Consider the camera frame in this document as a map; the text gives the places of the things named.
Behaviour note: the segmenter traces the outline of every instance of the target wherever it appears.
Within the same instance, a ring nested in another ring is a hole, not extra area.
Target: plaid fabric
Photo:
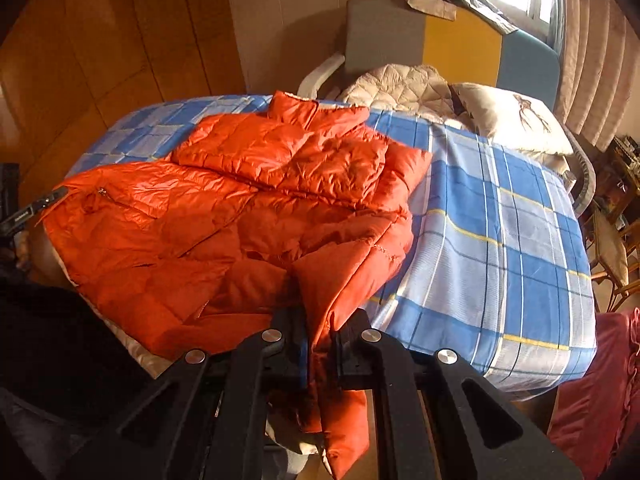
[[[264,110],[267,96],[198,98],[122,118],[73,166],[155,160],[202,117]],[[414,243],[363,308],[420,352],[453,348],[515,397],[582,377],[596,351],[590,268],[551,171],[475,134],[388,111],[369,126],[433,153],[412,194]]]

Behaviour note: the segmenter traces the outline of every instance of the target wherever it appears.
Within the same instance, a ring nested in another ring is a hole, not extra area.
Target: bedspread
[[[202,117],[265,110],[269,100],[223,96],[142,108],[112,126],[70,174],[161,158]],[[558,177],[451,126],[388,110],[372,110],[367,124],[433,153],[410,199],[412,248],[362,306],[372,325],[416,351],[455,349],[516,398],[580,378],[596,350],[593,292]]]

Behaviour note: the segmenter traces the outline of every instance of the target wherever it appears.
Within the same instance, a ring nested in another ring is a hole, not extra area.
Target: orange puffer jacket
[[[368,115],[278,92],[266,116],[204,118],[163,161],[71,177],[44,218],[80,293],[167,359],[233,349],[302,302],[317,405],[298,415],[324,432],[336,478],[368,434],[364,393],[331,387],[329,333],[399,269],[431,161]]]

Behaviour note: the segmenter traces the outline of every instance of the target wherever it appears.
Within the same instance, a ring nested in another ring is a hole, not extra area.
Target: silver bolt
[[[369,343],[377,343],[382,339],[382,334],[378,332],[375,328],[367,328],[362,331],[360,337]]]
[[[458,360],[458,354],[448,348],[443,348],[438,352],[438,359],[446,365],[452,365]]]
[[[280,332],[280,330],[270,328],[262,332],[262,339],[267,343],[275,343],[276,341],[280,341],[280,339],[282,339],[282,332]]]
[[[190,365],[197,365],[204,361],[204,352],[202,350],[189,350],[187,355],[184,356],[184,360]]]

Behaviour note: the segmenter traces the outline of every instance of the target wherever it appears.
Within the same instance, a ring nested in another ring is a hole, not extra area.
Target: pillow
[[[574,152],[562,126],[542,101],[475,83],[451,86],[469,112],[478,135],[518,152]]]

